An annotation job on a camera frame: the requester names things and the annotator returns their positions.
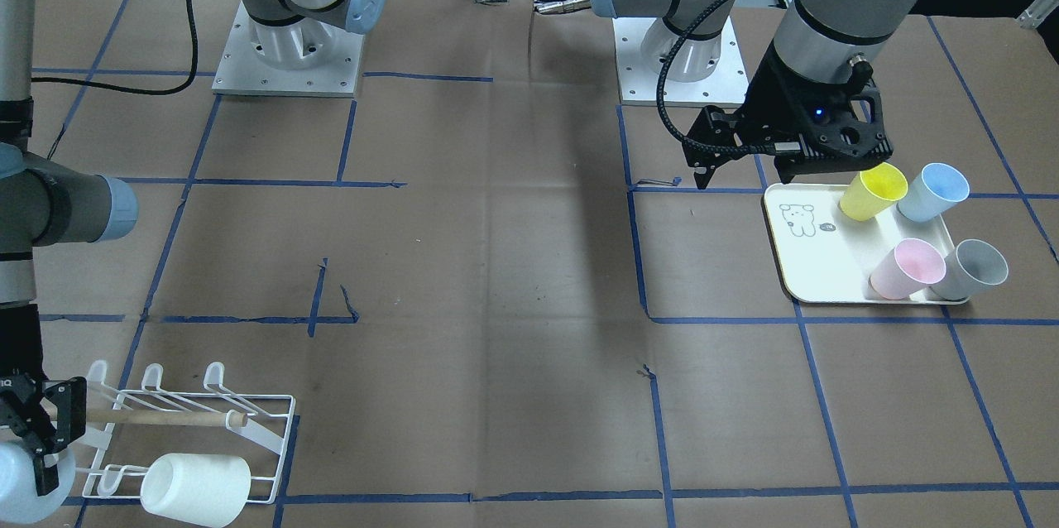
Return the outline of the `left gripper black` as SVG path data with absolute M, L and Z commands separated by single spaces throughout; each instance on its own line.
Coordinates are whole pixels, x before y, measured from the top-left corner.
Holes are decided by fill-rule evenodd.
M 857 56 L 839 83 L 809 80 L 769 45 L 737 110 L 737 136 L 768 147 L 784 184 L 798 175 L 869 170 L 894 152 L 873 74 Z

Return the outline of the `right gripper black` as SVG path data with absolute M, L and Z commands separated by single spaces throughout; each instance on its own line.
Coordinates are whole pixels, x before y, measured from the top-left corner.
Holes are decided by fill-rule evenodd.
M 2 422 L 33 447 L 36 494 L 44 497 L 60 484 L 46 456 L 84 436 L 88 388 L 86 377 L 44 382 L 37 305 L 1 310 L 1 377 Z

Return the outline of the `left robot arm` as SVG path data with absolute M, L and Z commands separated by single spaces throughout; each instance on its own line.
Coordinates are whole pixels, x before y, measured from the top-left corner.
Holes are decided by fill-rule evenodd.
M 892 157 L 873 67 L 918 0 L 788 0 L 744 102 L 733 112 L 704 106 L 688 131 L 669 116 L 669 88 L 692 50 L 717 56 L 736 0 L 590 1 L 599 17 L 654 19 L 647 98 L 700 190 L 720 166 L 753 154 L 771 157 L 785 184 L 801 175 L 862 172 Z

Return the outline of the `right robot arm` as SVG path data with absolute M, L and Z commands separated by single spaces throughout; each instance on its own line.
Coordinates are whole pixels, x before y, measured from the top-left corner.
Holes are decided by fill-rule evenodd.
M 312 22 L 323 31 L 366 34 L 385 0 L 243 0 L 258 26 Z M 88 78 L 36 76 L 31 71 L 36 0 L 2 0 L 2 479 L 32 502 L 64 499 L 71 472 L 60 465 L 87 429 L 87 382 L 53 380 L 43 368 L 35 252 L 70 242 L 124 238 L 137 223 L 132 188 L 109 175 L 76 172 L 52 152 L 31 150 L 35 84 L 75 84 L 123 94 L 182 92 L 199 71 L 194 0 L 189 19 L 189 75 L 177 86 L 137 88 Z

